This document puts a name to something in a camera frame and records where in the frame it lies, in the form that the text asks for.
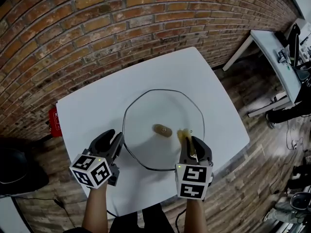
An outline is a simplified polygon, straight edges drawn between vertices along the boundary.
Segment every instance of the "wooden floor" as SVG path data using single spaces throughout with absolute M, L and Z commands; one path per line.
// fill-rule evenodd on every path
M 292 139 L 300 140 L 297 151 L 288 150 L 287 123 L 283 123 L 279 130 L 272 130 L 264 115 L 253 118 L 246 115 L 259 104 L 269 103 L 271 94 L 281 91 L 281 85 L 264 57 L 244 60 L 227 72 L 219 69 L 215 73 L 236 106 L 250 143 L 216 173 L 214 183 L 207 191 L 204 207 L 208 232 L 267 232 L 262 230 L 262 219 L 278 198 L 271 193 L 284 189 L 293 166 L 301 163 L 302 149 L 310 148 L 310 118 L 304 118 L 305 122 L 301 117 L 289 122 L 289 148 L 292 148 Z M 253 102 L 257 98 L 261 98 L 260 103 Z M 60 199 L 74 226 L 80 226 L 86 196 L 68 169 L 70 161 L 62 138 L 48 140 L 34 150 L 34 156 L 49 175 L 50 183 L 27 197 Z M 17 199 L 17 202 L 36 233 L 58 233 L 73 227 L 65 211 L 51 200 Z M 177 231 L 175 219 L 185 208 L 185 200 L 172 198 L 164 201 L 162 207 Z M 184 216 L 178 221 L 181 232 Z M 138 221 L 142 226 L 141 214 Z

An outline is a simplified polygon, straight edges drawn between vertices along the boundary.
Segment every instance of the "forearm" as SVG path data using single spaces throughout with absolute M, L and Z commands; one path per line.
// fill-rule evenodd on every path
M 185 233 L 207 233 L 203 202 L 187 200 Z
M 108 233 L 106 189 L 107 183 L 91 189 L 86 202 L 82 227 L 92 233 Z

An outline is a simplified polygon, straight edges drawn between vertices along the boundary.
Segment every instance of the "desk leg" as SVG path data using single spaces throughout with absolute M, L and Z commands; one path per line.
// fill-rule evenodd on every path
M 235 54 L 231 57 L 231 59 L 225 64 L 223 67 L 224 71 L 227 71 L 232 64 L 240 57 L 240 55 L 248 48 L 248 46 L 253 42 L 253 37 L 250 35 L 240 46 L 240 48 L 235 52 Z
M 290 101 L 289 97 L 286 96 L 286 97 L 280 99 L 277 102 L 271 103 L 271 104 L 269 104 L 269 105 L 267 105 L 265 107 L 262 107 L 259 110 L 256 110 L 256 111 L 253 111 L 253 112 L 249 113 L 248 116 L 249 117 L 257 116 L 257 115 L 259 115 L 261 113 L 265 113 L 265 112 L 270 111 L 270 110 L 272 110 L 274 108 L 280 107 L 280 106 L 288 103 L 289 101 Z

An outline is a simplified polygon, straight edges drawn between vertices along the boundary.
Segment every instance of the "white desk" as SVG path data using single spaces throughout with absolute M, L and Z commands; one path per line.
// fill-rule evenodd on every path
M 82 153 L 84 148 L 88 148 L 90 142 L 102 132 L 109 129 L 115 129 L 117 133 L 121 132 L 123 114 L 127 106 L 143 92 L 156 88 L 181 91 L 200 108 L 206 125 L 205 142 L 213 153 L 214 171 L 249 142 L 245 127 L 228 94 L 199 51 L 192 47 L 118 71 L 58 101 L 60 126 L 71 161 L 77 154 Z M 145 99 L 152 102 L 151 97 L 156 100 L 166 100 L 166 96 L 159 94 L 153 94 Z M 192 115 L 188 115 L 179 103 L 176 104 L 175 113 L 178 117 L 183 116 L 181 126 L 191 127 Z M 153 106 L 156 106 L 153 112 L 161 111 L 166 120 L 171 120 L 167 114 L 174 116 L 172 109 L 166 107 L 163 101 L 158 105 L 153 102 Z M 150 107 L 149 105 L 136 106 L 136 109 L 132 110 L 134 113 L 132 116 L 128 112 L 129 123 L 135 123 L 133 119 L 137 115 L 141 115 L 138 120 L 143 119 L 143 123 L 153 117 L 150 115 Z M 153 134 L 151 130 L 153 122 L 150 123 L 149 134 Z M 174 135 L 177 130 L 175 126 L 173 125 L 173 136 L 177 139 Z M 137 127 L 132 125 L 130 128 L 136 131 Z M 128 140 L 128 132 L 131 133 L 131 130 L 125 130 L 125 142 Z M 193 135 L 202 137 L 202 131 L 195 130 Z M 144 147 L 141 144 L 139 150 L 135 149 L 132 152 L 150 167 L 173 168 L 179 161 L 180 150 L 164 152 L 162 149 L 153 149 L 151 144 Z M 120 168 L 118 183 L 116 187 L 108 186 L 107 189 L 107 208 L 112 213 L 122 216 L 176 195 L 173 171 L 146 170 L 129 155 L 125 148 L 121 150 L 120 157 L 115 163 Z M 88 195 L 89 189 L 85 186 L 83 189 Z
M 223 70 L 227 71 L 253 41 L 258 45 L 260 50 L 270 62 L 287 96 L 277 102 L 271 103 L 259 110 L 249 113 L 248 115 L 250 117 L 275 108 L 281 108 L 285 104 L 293 105 L 301 88 L 301 82 L 299 81 L 295 71 L 291 67 L 288 68 L 286 64 L 282 64 L 277 61 L 277 53 L 283 46 L 275 37 L 274 32 L 271 31 L 251 30 L 250 36 L 226 63 Z

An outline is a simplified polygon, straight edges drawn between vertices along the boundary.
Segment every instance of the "white table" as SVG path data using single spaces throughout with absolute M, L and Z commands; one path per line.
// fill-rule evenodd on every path
M 301 82 L 299 81 L 295 71 L 291 67 L 288 68 L 286 64 L 282 64 L 277 61 L 277 53 L 281 50 L 281 48 L 283 48 L 283 46 L 274 35 L 274 32 L 271 31 L 251 30 L 249 37 L 226 63 L 223 70 L 227 71 L 253 41 L 257 44 L 270 62 L 286 92 L 286 96 L 261 109 L 249 113 L 249 117 L 259 115 L 275 108 L 284 108 L 285 105 L 293 105 L 301 88 Z
M 109 129 L 115 129 L 117 133 L 121 132 L 125 109 L 143 92 L 156 88 L 181 91 L 200 108 L 206 125 L 205 142 L 213 153 L 214 172 L 249 142 L 245 127 L 228 94 L 199 51 L 192 47 L 118 71 L 58 101 L 60 126 L 71 161 L 77 154 L 82 153 L 84 148 L 88 148 L 90 142 L 102 132 Z M 188 126 L 193 129 L 193 135 L 203 137 L 199 113 L 192 108 L 191 115 L 188 115 L 188 111 L 183 108 L 183 106 L 190 106 L 188 100 L 178 96 L 170 100 L 167 99 L 168 97 L 153 93 L 146 96 L 140 104 L 135 105 L 132 112 L 128 111 L 129 128 L 125 130 L 125 141 L 129 145 L 128 134 L 136 135 L 130 144 L 132 146 L 138 144 L 139 147 L 141 143 L 141 148 L 132 149 L 132 152 L 150 167 L 174 168 L 180 154 L 180 149 L 165 152 L 161 148 L 152 148 L 150 143 L 144 145 L 145 137 L 154 135 L 150 127 L 155 123 L 151 120 L 153 117 L 159 119 L 163 115 L 163 118 L 169 122 L 167 126 L 173 130 L 173 145 L 178 142 L 175 136 L 178 126 Z M 152 106 L 148 104 L 144 107 L 144 102 L 149 102 Z M 166 107 L 166 102 L 173 103 L 170 107 Z M 182 123 L 176 125 L 171 117 L 173 120 L 182 117 Z M 135 125 L 135 118 L 141 126 Z M 148 123 L 149 128 L 146 130 L 148 133 L 145 133 L 145 130 L 141 132 L 140 128 L 145 129 Z M 139 132 L 144 136 L 140 137 L 137 134 Z M 116 187 L 108 186 L 107 189 L 107 208 L 112 213 L 122 216 L 176 195 L 173 171 L 146 170 L 129 155 L 125 148 L 121 150 L 120 157 L 115 163 L 120 168 L 118 183 Z M 88 195 L 89 189 L 84 185 L 83 189 Z

